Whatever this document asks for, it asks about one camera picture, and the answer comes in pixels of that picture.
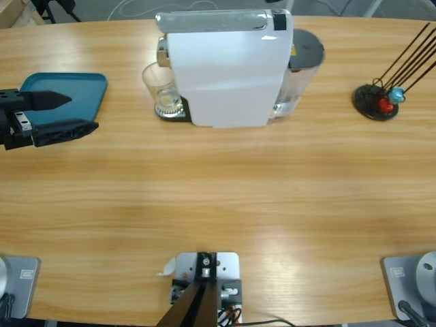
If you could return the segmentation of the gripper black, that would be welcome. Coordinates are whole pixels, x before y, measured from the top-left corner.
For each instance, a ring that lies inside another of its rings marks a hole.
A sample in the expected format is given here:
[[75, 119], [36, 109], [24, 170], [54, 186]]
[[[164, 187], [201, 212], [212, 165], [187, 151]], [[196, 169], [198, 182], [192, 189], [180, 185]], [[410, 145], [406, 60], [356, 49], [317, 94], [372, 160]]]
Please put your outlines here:
[[24, 111], [52, 110], [72, 101], [54, 91], [1, 90], [1, 145], [6, 150], [25, 146], [48, 146], [76, 140], [93, 133], [99, 123], [84, 119], [68, 119], [32, 125]]

